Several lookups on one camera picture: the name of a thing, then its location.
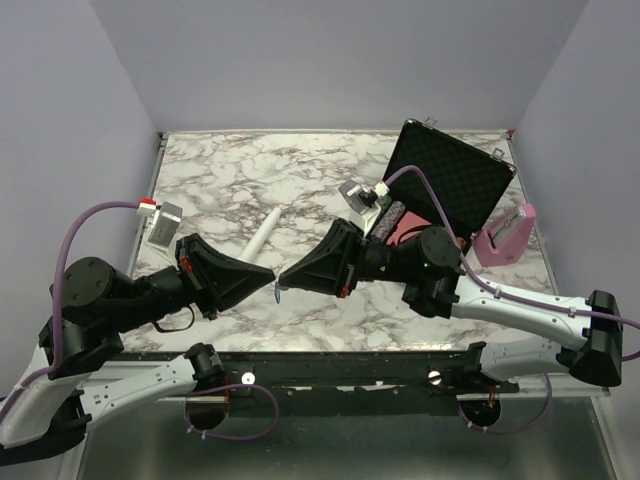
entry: marble surface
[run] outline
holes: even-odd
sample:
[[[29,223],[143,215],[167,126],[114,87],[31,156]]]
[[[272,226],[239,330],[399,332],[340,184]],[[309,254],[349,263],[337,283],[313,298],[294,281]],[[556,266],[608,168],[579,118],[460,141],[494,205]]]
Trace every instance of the marble surface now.
[[[501,148],[511,161],[503,132],[453,133],[487,152]],[[348,207],[338,186],[348,178],[374,184],[382,178],[397,133],[177,133],[168,140],[154,197],[184,209],[179,235],[198,232],[222,253],[237,256],[275,206],[282,217],[255,263],[278,272],[298,261],[323,238]],[[524,196],[516,177],[492,218]],[[552,292],[538,239],[532,235],[516,265],[476,271],[504,284]],[[141,247],[134,274],[167,265]],[[214,321],[196,312],[195,325],[160,334],[152,326],[124,335],[129,351],[184,350],[196,342],[219,350],[447,350],[469,343],[508,341],[528,334],[482,321],[423,318],[400,298],[403,286],[358,285],[347,299],[301,290],[282,293],[275,303],[269,285]],[[185,325],[188,311],[168,317],[166,328]]]

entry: gray floor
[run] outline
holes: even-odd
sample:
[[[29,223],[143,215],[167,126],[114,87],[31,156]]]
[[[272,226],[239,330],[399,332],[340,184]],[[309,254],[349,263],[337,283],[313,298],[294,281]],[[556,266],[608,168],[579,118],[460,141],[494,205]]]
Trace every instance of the gray floor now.
[[[502,426],[522,424],[542,399],[504,402]],[[589,399],[557,399],[519,435],[470,431],[457,417],[285,418],[262,441],[187,434],[182,402],[157,402],[89,437],[81,479],[613,479]],[[229,419],[226,433],[266,419]]]

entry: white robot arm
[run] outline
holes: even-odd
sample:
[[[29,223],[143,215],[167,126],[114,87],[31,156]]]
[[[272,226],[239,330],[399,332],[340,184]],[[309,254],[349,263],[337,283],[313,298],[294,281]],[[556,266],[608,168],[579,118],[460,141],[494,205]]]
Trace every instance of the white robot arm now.
[[[344,298],[358,281],[405,283],[402,300],[420,315],[484,320],[537,336],[483,344],[479,368],[490,379],[568,372],[594,385],[620,385],[623,319],[613,295],[596,290],[588,299],[558,297],[477,276],[424,174],[405,168],[421,176],[444,226],[429,225],[398,246],[370,241],[372,218],[380,212],[377,198],[388,188],[381,182],[366,190],[349,181],[340,189],[351,207],[349,220],[336,219],[312,252],[281,273],[280,288]]]
[[[115,203],[104,208],[136,207]],[[144,199],[138,211],[153,217],[148,241],[164,248],[172,243],[179,208],[157,208]],[[77,230],[82,222],[76,223]],[[123,351],[120,334],[149,323],[167,332],[158,322],[191,305],[214,319],[275,280],[271,270],[227,257],[198,234],[177,241],[175,259],[177,268],[135,280],[96,257],[80,259],[61,271],[61,324],[55,317],[46,323],[27,371],[0,400],[0,466],[62,453],[116,412],[140,403],[225,384],[213,347],[196,344],[153,371],[80,389],[91,373]],[[55,299],[56,288],[52,291]]]

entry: gray wall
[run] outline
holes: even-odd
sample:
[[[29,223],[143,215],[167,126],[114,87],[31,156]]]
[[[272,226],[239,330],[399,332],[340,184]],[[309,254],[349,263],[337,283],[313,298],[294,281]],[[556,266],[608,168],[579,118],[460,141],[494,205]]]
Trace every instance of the gray wall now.
[[[161,130],[513,128],[586,0],[91,0]]]
[[[0,395],[51,313],[66,229],[85,208],[146,192],[157,136],[86,0],[4,0],[0,15]],[[72,258],[126,266],[135,215],[90,221]],[[54,478],[58,461],[0,469]]]
[[[515,153],[564,294],[616,295],[640,321],[640,2],[591,0],[520,122]],[[625,352],[640,349],[627,328]],[[640,450],[640,363],[614,391],[629,450]],[[635,455],[640,472],[640,457]]]

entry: screw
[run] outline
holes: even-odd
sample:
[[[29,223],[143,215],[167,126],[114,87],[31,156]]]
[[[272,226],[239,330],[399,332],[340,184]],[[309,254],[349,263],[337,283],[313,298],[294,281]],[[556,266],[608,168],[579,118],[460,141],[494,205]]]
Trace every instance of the screw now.
[[[434,387],[437,387],[442,383],[442,375],[440,375],[440,372],[436,370],[431,370],[429,372],[428,378],[429,378],[429,383]]]
[[[256,383],[256,376],[251,372],[246,372],[242,375],[242,383],[245,385],[253,385]]]

